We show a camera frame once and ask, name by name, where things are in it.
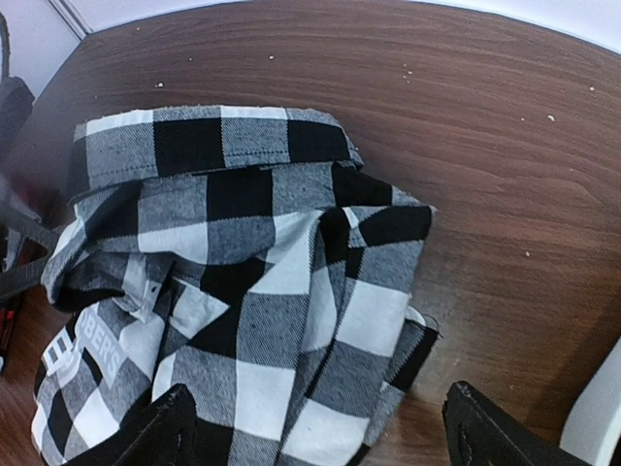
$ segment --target plaid shirt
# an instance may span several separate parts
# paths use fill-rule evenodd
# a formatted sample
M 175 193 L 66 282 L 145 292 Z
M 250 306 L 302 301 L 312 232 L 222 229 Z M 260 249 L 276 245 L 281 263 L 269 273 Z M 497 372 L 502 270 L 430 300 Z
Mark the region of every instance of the plaid shirt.
M 196 464 L 359 463 L 437 335 L 408 306 L 432 210 L 361 167 L 312 110 L 166 108 L 78 127 L 76 220 L 42 279 L 80 312 L 36 380 L 45 461 L 184 383 Z

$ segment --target brown tabletop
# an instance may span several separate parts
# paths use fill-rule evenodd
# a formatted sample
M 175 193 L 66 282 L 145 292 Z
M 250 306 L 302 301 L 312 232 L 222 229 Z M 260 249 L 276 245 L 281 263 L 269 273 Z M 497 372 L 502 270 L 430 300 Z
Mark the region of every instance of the brown tabletop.
M 368 174 L 439 209 L 412 292 L 442 338 L 367 464 L 441 465 L 452 382 L 557 442 L 621 335 L 620 80 L 620 56 L 491 15 L 353 0 L 218 6 L 89 36 L 4 170 L 63 185 L 75 124 L 133 109 L 332 113 Z M 3 465 L 36 462 L 31 381 L 62 320 L 43 293 L 28 303 L 0 381 L 0 424 L 15 432 L 0 436 Z

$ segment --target flannel shirt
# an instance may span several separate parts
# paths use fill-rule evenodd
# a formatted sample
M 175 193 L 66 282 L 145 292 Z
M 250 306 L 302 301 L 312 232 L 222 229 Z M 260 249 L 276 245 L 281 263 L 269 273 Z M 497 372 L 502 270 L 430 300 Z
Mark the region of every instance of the flannel shirt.
M 181 107 L 76 131 L 76 220 L 42 282 L 34 444 L 62 464 L 172 385 L 195 464 L 357 464 L 437 332 L 409 307 L 432 210 L 313 110 Z

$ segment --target black and white checkered shirt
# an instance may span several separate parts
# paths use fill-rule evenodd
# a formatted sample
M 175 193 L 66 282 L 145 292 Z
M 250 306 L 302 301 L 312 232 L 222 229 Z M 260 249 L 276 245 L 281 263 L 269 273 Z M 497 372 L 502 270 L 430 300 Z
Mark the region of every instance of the black and white checkered shirt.
M 432 210 L 359 172 L 312 110 L 181 107 L 80 126 L 76 220 L 43 276 L 80 311 L 42 358 L 48 464 L 109 438 L 175 383 L 196 464 L 357 464 L 437 333 L 409 307 Z

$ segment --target black strap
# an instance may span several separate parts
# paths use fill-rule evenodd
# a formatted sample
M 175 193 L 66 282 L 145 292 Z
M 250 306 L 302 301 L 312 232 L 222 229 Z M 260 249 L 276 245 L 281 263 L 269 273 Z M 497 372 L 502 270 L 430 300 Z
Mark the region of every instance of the black strap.
M 48 251 L 45 257 L 0 274 L 0 300 L 5 300 L 39 284 L 43 270 L 58 243 L 58 234 L 16 211 L 7 203 L 0 203 L 0 224 L 15 230 Z

